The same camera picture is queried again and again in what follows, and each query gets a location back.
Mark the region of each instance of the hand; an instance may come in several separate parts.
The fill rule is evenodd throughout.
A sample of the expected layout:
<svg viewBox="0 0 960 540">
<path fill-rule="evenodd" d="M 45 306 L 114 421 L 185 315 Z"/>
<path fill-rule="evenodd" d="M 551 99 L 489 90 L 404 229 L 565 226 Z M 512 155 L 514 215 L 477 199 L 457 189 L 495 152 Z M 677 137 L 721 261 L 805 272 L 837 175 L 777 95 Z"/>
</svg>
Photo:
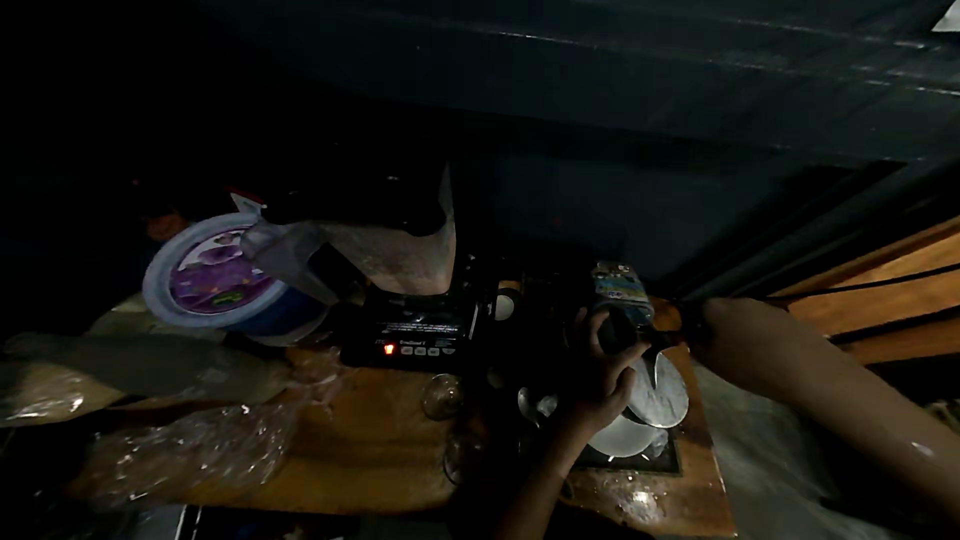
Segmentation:
<svg viewBox="0 0 960 540">
<path fill-rule="evenodd" d="M 637 341 L 618 355 L 604 353 L 597 331 L 609 316 L 608 311 L 599 311 L 585 323 L 587 309 L 581 308 L 570 336 L 575 355 L 571 366 L 573 379 L 567 385 L 566 395 L 561 396 L 559 412 L 562 422 L 586 440 L 608 426 L 627 406 L 636 380 L 636 371 L 630 365 L 650 347 Z"/>
<path fill-rule="evenodd" d="M 706 342 L 691 352 L 710 371 L 744 390 L 797 405 L 824 378 L 857 364 L 812 326 L 786 311 L 747 298 L 707 300 Z"/>
</svg>

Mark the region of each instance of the black wire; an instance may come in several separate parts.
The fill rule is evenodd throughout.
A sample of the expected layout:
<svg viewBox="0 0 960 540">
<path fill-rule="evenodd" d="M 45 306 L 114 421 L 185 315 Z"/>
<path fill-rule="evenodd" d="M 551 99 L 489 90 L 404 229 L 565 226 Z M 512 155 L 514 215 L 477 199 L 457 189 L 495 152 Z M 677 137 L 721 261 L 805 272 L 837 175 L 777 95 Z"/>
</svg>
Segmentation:
<svg viewBox="0 0 960 540">
<path fill-rule="evenodd" d="M 900 276 L 899 278 L 891 278 L 889 280 L 860 283 L 857 285 L 847 285 L 845 287 L 833 287 L 829 289 L 811 290 L 811 291 L 801 292 L 797 294 L 786 294 L 783 296 L 767 296 L 765 298 L 760 298 L 758 300 L 777 300 L 777 301 L 800 300 L 801 298 L 809 298 L 811 296 L 822 296 L 825 294 L 833 294 L 835 292 L 846 292 L 850 290 L 882 287 L 884 285 L 892 285 L 896 283 L 912 282 L 914 280 L 922 280 L 923 278 L 929 278 L 932 276 L 938 276 L 940 274 L 946 274 L 946 272 L 952 272 L 954 270 L 960 270 L 960 262 L 957 262 L 955 264 L 948 264 L 947 266 L 941 266 L 940 268 L 934 268 L 933 270 L 924 270 L 923 272 L 917 272 L 916 274 L 907 274 L 906 276 Z"/>
</svg>

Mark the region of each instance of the plastic sheet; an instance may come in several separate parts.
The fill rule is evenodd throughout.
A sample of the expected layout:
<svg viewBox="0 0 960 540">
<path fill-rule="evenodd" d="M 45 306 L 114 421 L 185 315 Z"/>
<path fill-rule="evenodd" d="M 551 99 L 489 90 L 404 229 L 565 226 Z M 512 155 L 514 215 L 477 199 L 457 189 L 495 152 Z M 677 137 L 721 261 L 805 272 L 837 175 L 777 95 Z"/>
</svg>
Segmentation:
<svg viewBox="0 0 960 540">
<path fill-rule="evenodd" d="M 667 430 L 657 428 L 657 434 L 654 435 L 654 440 L 650 441 L 650 444 L 647 445 L 647 448 L 643 449 L 640 455 L 653 461 L 660 457 L 660 454 L 663 454 L 663 449 L 666 448 L 668 442 L 670 442 L 670 435 Z"/>
<path fill-rule="evenodd" d="M 289 378 L 283 362 L 182 335 L 85 335 L 23 332 L 4 351 L 83 372 L 126 395 L 178 401 L 265 403 Z"/>
<path fill-rule="evenodd" d="M 249 490 L 279 469 L 300 404 L 236 405 L 189 414 L 160 428 L 120 430 L 92 446 L 79 477 L 94 507 L 178 501 L 211 482 Z"/>
<path fill-rule="evenodd" d="M 124 393 L 46 362 L 0 365 L 0 428 L 62 422 L 109 406 Z"/>
<path fill-rule="evenodd" d="M 294 382 L 288 386 L 306 402 L 321 406 L 333 416 L 330 404 L 356 373 L 356 368 L 340 361 L 341 348 L 326 346 L 320 350 L 290 350 L 287 358 L 294 365 Z"/>
</svg>

